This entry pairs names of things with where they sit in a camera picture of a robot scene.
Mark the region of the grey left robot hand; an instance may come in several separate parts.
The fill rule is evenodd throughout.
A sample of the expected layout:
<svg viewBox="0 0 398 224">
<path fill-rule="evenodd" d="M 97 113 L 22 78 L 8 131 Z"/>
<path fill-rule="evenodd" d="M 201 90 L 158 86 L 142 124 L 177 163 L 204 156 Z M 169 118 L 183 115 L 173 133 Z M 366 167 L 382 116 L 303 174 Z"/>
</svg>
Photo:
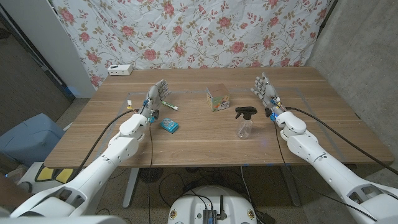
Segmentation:
<svg viewBox="0 0 398 224">
<path fill-rule="evenodd" d="M 159 109 L 161 102 L 170 95 L 168 83 L 166 80 L 161 80 L 150 87 L 144 100 L 143 106 L 139 114 L 149 117 L 155 110 Z"/>
</svg>

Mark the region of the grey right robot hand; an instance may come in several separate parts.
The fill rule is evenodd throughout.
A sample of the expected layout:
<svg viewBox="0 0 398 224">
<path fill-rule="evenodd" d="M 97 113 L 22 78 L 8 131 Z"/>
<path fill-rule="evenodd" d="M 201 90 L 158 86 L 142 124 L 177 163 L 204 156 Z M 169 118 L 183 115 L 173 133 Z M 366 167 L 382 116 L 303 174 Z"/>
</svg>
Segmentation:
<svg viewBox="0 0 398 224">
<path fill-rule="evenodd" d="M 265 72 L 262 72 L 260 77 L 256 77 L 254 87 L 251 88 L 251 91 L 262 101 L 262 104 L 273 113 L 279 115 L 286 112 L 286 108 L 280 101 L 279 94 L 270 83 Z"/>
</svg>

